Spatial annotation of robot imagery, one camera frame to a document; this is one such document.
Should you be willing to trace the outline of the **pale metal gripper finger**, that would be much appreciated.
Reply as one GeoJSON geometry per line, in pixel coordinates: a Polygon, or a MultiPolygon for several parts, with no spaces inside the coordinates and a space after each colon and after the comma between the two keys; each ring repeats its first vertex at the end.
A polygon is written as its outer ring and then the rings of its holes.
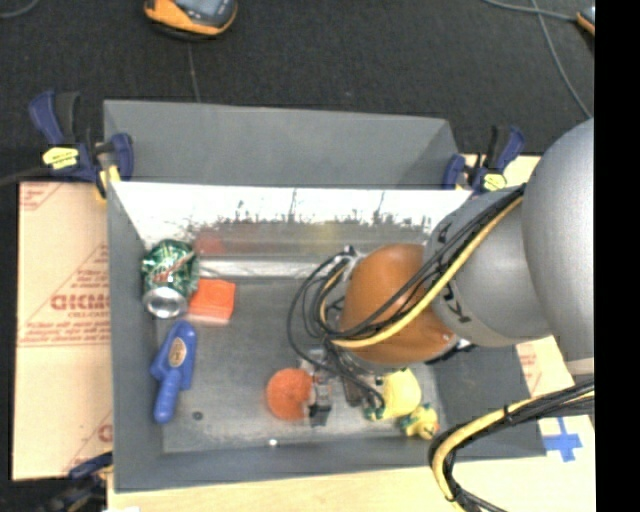
{"type": "Polygon", "coordinates": [[[312,378],[325,378],[326,353],[323,348],[312,348],[303,352],[300,357],[300,368],[312,378]]]}
{"type": "Polygon", "coordinates": [[[332,384],[327,379],[316,378],[313,381],[312,391],[312,400],[308,408],[310,425],[325,426],[333,409],[332,384]]]}

